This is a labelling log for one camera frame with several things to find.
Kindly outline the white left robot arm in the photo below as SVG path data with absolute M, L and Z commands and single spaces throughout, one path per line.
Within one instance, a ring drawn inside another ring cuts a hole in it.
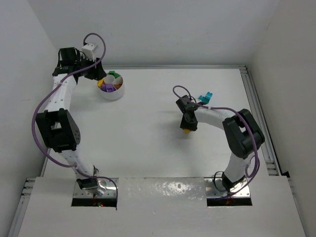
M 78 125 L 71 116 L 70 103 L 79 77 L 99 81 L 106 77 L 100 58 L 86 44 L 81 50 L 74 47 L 61 48 L 58 51 L 58 63 L 53 72 L 53 90 L 46 101 L 43 112 L 35 111 L 32 129 L 39 129 L 47 148 L 62 156 L 66 163 L 51 161 L 62 167 L 71 168 L 80 189 L 90 193 L 102 190 L 97 178 L 98 169 L 78 154 L 81 134 Z

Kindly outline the orange-brown lego plate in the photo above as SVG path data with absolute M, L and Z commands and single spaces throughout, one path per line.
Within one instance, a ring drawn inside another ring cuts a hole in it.
M 120 89 L 121 86 L 122 86 L 122 84 L 114 84 L 114 87 L 115 87 L 116 89 Z

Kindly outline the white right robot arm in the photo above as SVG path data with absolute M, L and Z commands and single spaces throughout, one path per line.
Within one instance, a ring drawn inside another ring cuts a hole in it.
M 204 103 L 193 103 L 185 95 L 176 101 L 182 112 L 180 128 L 187 131 L 196 131 L 198 123 L 206 123 L 224 131 L 231 150 L 227 168 L 222 173 L 222 185 L 229 192 L 245 177 L 254 174 L 248 173 L 250 155 L 258 155 L 257 151 L 265 142 L 265 137 L 251 112 L 242 109 L 238 112 L 227 108 L 233 116 L 221 112 L 221 108 L 211 109 Z

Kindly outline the dark purple rounded lego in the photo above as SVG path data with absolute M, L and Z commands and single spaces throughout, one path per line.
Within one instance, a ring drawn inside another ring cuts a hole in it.
M 115 86 L 111 83 L 109 84 L 101 84 L 100 89 L 104 92 L 107 93 L 112 93 L 114 91 L 116 91 L 117 89 L 115 88 Z

